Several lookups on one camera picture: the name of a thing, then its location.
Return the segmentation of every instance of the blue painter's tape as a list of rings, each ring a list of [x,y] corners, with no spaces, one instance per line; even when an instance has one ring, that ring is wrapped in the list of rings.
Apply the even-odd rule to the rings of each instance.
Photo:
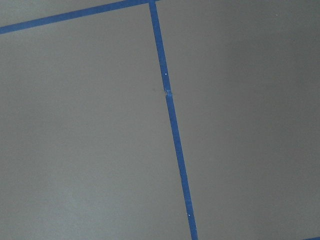
[[[148,0],[123,0],[110,4],[105,4],[101,6],[94,6],[90,8],[85,8],[77,11],[71,11],[67,13],[62,13],[58,15],[43,17],[31,21],[20,22],[12,25],[0,27],[0,34],[6,34],[10,32],[15,32],[23,29],[34,28],[37,26],[57,23],[65,20],[81,18],[89,15],[100,14],[112,10],[124,9],[136,5],[147,4]]]
[[[171,92],[165,49],[164,49],[164,44],[162,40],[159,17],[158,17],[155,0],[149,0],[149,8],[150,8],[155,44],[156,44],[156,49],[157,49],[158,58],[159,58],[163,88],[166,94],[165,99],[166,99],[166,105],[169,112],[175,153],[176,153],[176,158],[178,161],[178,167],[179,167],[180,176],[181,176],[181,185],[182,185],[185,208],[186,208],[186,213],[187,213],[189,227],[190,227],[191,239],[198,240],[196,220],[195,220],[194,209],[191,201],[187,170],[186,170],[184,154],[183,154],[180,135],[179,135],[178,121],[176,116],[174,99]]]

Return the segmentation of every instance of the tape seam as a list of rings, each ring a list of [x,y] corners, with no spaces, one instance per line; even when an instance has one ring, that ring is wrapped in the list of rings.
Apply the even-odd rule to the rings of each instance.
[[[123,1],[113,2],[105,5],[89,7],[81,10],[70,11],[70,12],[57,14],[53,16],[42,17],[35,20],[15,23],[15,24],[0,27],[0,35],[15,32],[15,31],[20,31],[24,29],[34,28],[37,26],[43,26],[43,25],[53,24],[61,21],[81,18],[89,15],[95,15],[95,14],[105,13],[113,10],[129,8],[136,5],[147,4],[148,2],[149,2],[148,0],[123,0]]]
[[[185,208],[186,208],[186,213],[187,213],[187,218],[188,218],[188,223],[190,228],[191,239],[198,240],[196,220],[195,220],[194,209],[193,209],[192,200],[191,200],[186,164],[185,164],[183,149],[181,145],[178,121],[176,116],[174,99],[171,91],[165,49],[164,49],[164,44],[162,40],[160,22],[159,22],[158,11],[157,11],[155,0],[149,0],[149,9],[150,9],[157,54],[159,58],[162,83],[165,91],[165,99],[166,99],[166,104],[167,104],[168,113],[169,113],[174,148],[175,148],[176,158],[177,158],[178,167],[180,171],[181,185],[182,185]]]

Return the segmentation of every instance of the gray painted surface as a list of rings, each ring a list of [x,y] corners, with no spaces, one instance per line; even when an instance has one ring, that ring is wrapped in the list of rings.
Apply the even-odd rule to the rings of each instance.
[[[318,1],[161,1],[199,239],[320,236]]]
[[[0,22],[110,2],[3,1]],[[157,6],[199,239],[320,236],[319,2]],[[0,48],[3,239],[190,239],[148,6]]]
[[[0,41],[0,239],[189,239],[148,5]]]

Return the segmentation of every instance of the painted wall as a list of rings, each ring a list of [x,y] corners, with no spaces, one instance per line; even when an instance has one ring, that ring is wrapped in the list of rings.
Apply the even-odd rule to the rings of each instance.
[[[320,236],[319,3],[157,7],[199,239]],[[0,35],[4,240],[190,239],[152,31],[140,5]]]

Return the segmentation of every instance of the blue tape strip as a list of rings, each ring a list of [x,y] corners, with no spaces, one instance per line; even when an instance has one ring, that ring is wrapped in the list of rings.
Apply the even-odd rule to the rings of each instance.
[[[152,20],[152,25],[153,25],[155,44],[156,44],[156,49],[157,49],[158,58],[159,58],[163,88],[166,93],[166,96],[165,96],[166,105],[167,105],[168,112],[169,112],[172,136],[173,136],[174,147],[175,147],[175,153],[176,153],[176,158],[178,161],[178,167],[179,167],[180,176],[181,176],[181,185],[182,185],[182,190],[183,190],[186,213],[187,213],[187,217],[188,217],[188,221],[189,221],[191,239],[198,240],[196,220],[195,220],[194,209],[193,209],[192,201],[191,201],[191,195],[190,195],[190,189],[189,189],[189,183],[188,183],[188,177],[187,177],[187,170],[186,170],[184,154],[183,154],[180,135],[179,135],[174,99],[173,99],[171,87],[170,87],[170,79],[169,79],[169,74],[168,74],[165,49],[164,49],[164,44],[163,44],[163,40],[162,40],[159,17],[158,17],[157,6],[156,6],[155,0],[149,0],[149,8],[150,8],[151,20]]]
[[[37,26],[57,23],[65,20],[81,18],[89,15],[100,14],[112,10],[124,9],[136,5],[147,4],[148,0],[123,0],[110,4],[94,6],[90,8],[85,8],[82,10],[71,11],[67,13],[62,13],[58,15],[43,17],[31,21],[20,22],[12,25],[2,26],[0,27],[0,34],[6,34],[10,32],[15,32],[23,29],[34,28]]]

